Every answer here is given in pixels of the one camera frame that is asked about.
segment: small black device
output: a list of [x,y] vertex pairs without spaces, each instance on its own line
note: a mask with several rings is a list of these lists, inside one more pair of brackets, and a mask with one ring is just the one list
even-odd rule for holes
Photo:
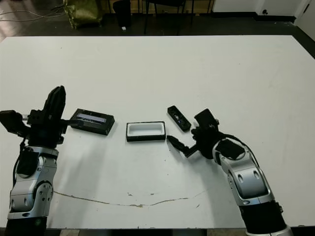
[[109,134],[115,122],[114,116],[112,115],[83,109],[77,109],[70,120],[80,122],[80,125],[71,125],[72,128],[103,135]]
[[190,130],[191,123],[186,119],[186,117],[177,109],[176,106],[171,106],[167,108],[167,113],[172,117],[175,123],[180,127],[181,130],[187,132]]

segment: chair leg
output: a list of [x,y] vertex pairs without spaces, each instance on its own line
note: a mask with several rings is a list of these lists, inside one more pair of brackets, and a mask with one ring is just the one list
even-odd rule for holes
[[148,23],[149,6],[150,6],[150,3],[149,3],[148,1],[146,1],[146,10],[147,10],[147,13],[146,13],[146,22],[145,22],[145,24],[144,24],[144,34],[147,33],[147,23]]
[[209,0],[209,5],[208,5],[208,10],[207,10],[207,14],[209,13],[209,9],[210,9],[210,3],[211,3],[211,0]]
[[109,13],[112,13],[112,10],[110,9],[110,0],[108,0],[107,2],[108,2]]
[[192,24],[192,17],[193,17],[193,6],[195,5],[195,1],[192,0],[191,1],[191,20],[190,20],[190,23]]
[[156,11],[156,17],[158,16],[157,5],[154,3],[154,10]]
[[186,0],[184,0],[184,2],[183,2],[183,9],[182,9],[182,14],[181,14],[182,20],[181,20],[181,22],[178,24],[178,29],[177,29],[177,34],[176,34],[176,35],[179,35],[179,31],[180,31],[180,29],[181,29],[181,24],[182,24],[182,22],[184,21],[184,9],[185,9],[185,4],[186,4]]

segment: black remote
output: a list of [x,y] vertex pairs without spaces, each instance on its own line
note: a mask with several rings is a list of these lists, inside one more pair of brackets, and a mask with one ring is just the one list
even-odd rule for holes
[[167,108],[167,113],[173,118],[175,123],[180,127],[181,130],[187,132],[190,130],[191,124],[185,118],[185,116],[177,109],[176,106]]

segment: black chair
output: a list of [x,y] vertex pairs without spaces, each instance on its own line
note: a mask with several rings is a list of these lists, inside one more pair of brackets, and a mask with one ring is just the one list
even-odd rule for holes
[[[146,0],[146,11],[147,12],[146,12],[146,22],[144,24],[144,34],[146,34],[146,32],[147,32],[148,12],[149,12],[150,3],[154,3],[156,16],[158,15],[157,4],[159,4],[159,5],[177,7],[177,14],[179,13],[179,8],[182,7],[183,9],[182,9],[181,16],[183,17],[186,0]],[[178,24],[177,35],[179,33],[179,30],[180,30],[180,23]]]

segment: crack on table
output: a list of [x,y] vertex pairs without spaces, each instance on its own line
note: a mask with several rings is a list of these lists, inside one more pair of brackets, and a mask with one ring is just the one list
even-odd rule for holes
[[168,199],[168,200],[164,200],[164,201],[160,201],[157,203],[153,203],[153,204],[130,204],[130,205],[126,205],[126,204],[117,204],[117,203],[109,203],[109,202],[102,202],[102,201],[98,201],[98,200],[93,200],[93,199],[89,199],[89,198],[81,198],[81,197],[77,197],[77,196],[73,196],[73,195],[68,195],[65,193],[60,193],[57,191],[54,191],[54,193],[59,194],[61,196],[64,197],[69,197],[69,198],[74,198],[74,199],[79,199],[79,200],[84,200],[84,201],[89,201],[89,202],[94,202],[94,203],[101,203],[101,204],[106,204],[106,205],[114,205],[114,206],[121,206],[121,207],[137,207],[137,208],[143,208],[143,207],[151,207],[151,206],[155,206],[158,204],[162,204],[162,203],[166,203],[166,202],[173,202],[173,201],[178,201],[178,200],[188,200],[188,199],[193,199],[197,196],[199,196],[200,194],[208,191],[209,189],[206,189],[198,194],[196,194],[195,196],[191,197],[191,198],[175,198],[175,199]]

